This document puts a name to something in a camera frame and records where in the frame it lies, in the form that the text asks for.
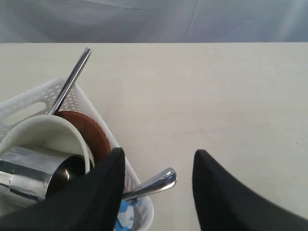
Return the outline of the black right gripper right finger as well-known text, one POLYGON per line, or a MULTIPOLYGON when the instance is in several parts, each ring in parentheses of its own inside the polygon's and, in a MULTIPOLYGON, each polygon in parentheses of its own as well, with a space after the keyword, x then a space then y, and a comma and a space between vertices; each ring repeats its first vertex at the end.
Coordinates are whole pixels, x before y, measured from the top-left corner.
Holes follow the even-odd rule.
POLYGON ((206 150, 195 152, 192 191, 203 231, 306 231, 308 220, 238 181, 206 150))

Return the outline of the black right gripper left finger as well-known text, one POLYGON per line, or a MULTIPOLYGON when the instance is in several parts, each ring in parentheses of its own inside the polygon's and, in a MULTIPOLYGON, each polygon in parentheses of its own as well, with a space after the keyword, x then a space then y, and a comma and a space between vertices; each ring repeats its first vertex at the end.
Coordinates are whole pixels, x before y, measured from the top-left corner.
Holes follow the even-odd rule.
POLYGON ((2 231, 112 231, 125 181, 125 153, 114 148, 94 169, 34 206, 0 219, 2 231))

